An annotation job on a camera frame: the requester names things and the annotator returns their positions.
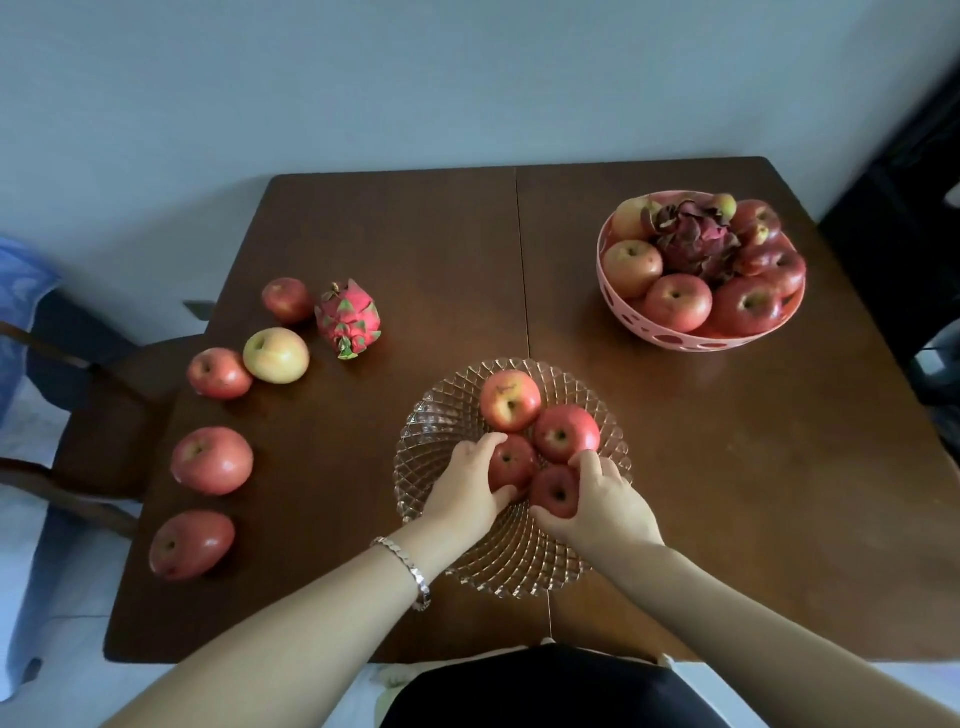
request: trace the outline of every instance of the wooden chair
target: wooden chair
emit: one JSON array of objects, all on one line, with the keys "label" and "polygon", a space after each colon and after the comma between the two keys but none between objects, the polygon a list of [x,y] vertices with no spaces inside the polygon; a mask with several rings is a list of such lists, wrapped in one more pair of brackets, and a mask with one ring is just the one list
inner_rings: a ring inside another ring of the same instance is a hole
[{"label": "wooden chair", "polygon": [[187,365],[203,346],[202,336],[141,347],[102,366],[61,352],[7,323],[0,322],[0,335],[89,375],[86,403],[70,414],[53,468],[0,458],[0,483],[130,537],[136,519],[94,501],[142,499],[156,445],[186,381]]}]

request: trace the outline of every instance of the dragon fruit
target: dragon fruit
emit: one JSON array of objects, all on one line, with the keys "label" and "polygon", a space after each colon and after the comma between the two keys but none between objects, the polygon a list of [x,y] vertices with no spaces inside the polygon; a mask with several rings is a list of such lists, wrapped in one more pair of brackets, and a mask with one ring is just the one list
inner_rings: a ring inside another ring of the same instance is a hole
[{"label": "dragon fruit", "polygon": [[355,359],[380,338],[376,304],[353,279],[343,288],[333,283],[320,296],[316,314],[320,333],[337,350],[337,358]]},{"label": "dragon fruit", "polygon": [[681,199],[662,207],[654,218],[654,244],[671,273],[688,273],[708,283],[732,276],[732,259],[740,241],[729,230],[736,212],[730,195],[715,195],[700,205]]}]

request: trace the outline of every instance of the forearm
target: forearm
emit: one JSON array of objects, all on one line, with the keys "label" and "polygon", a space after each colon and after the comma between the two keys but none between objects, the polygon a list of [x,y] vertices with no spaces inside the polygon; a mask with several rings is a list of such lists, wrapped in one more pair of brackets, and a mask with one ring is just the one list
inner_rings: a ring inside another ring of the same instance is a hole
[{"label": "forearm", "polygon": [[[428,582],[469,546],[426,519],[391,538]],[[418,593],[393,553],[369,549],[205,646],[108,726],[315,728]]]},{"label": "forearm", "polygon": [[665,546],[637,549],[611,575],[769,725],[960,725],[939,703],[730,589]]}]

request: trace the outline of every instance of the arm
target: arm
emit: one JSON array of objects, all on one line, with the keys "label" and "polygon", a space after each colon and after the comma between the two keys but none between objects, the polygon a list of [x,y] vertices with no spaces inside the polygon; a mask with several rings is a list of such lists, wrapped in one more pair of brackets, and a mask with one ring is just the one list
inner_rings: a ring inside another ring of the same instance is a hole
[{"label": "arm", "polygon": [[[513,486],[492,494],[487,479],[505,439],[458,445],[422,518],[391,536],[428,582],[476,544],[516,494]],[[374,546],[221,635],[105,726],[315,728],[418,595],[402,562]]]},{"label": "arm", "polygon": [[960,716],[850,652],[717,581],[663,545],[646,501],[594,452],[580,467],[580,505],[567,521],[531,508],[640,609],[673,632],[769,725],[960,726]]}]

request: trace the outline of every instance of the dark furniture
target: dark furniture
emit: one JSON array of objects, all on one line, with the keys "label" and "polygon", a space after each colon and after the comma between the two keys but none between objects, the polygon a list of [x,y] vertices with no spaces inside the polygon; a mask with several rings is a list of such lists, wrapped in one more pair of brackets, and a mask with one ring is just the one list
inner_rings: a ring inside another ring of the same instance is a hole
[{"label": "dark furniture", "polygon": [[[594,274],[597,232],[621,200],[662,189],[770,201],[807,257],[804,305],[782,330],[729,352],[667,352],[611,315]],[[563,367],[626,432],[636,487],[669,544],[790,619],[873,659],[960,657],[960,489],[893,357],[813,222],[768,161],[695,159],[275,178],[205,336],[242,348],[273,325],[265,281],[314,291],[355,278],[382,339],[338,361],[314,326],[290,385],[222,403],[182,390],[158,448],[106,653],[182,660],[232,625],[400,526],[396,439],[444,376],[497,356]],[[211,499],[162,453],[203,425],[251,442],[251,481]],[[156,529],[190,507],[237,524],[208,576],[156,580]],[[615,654],[689,651],[599,574],[549,597],[497,599],[442,577],[375,655],[411,662],[552,634]]]}]

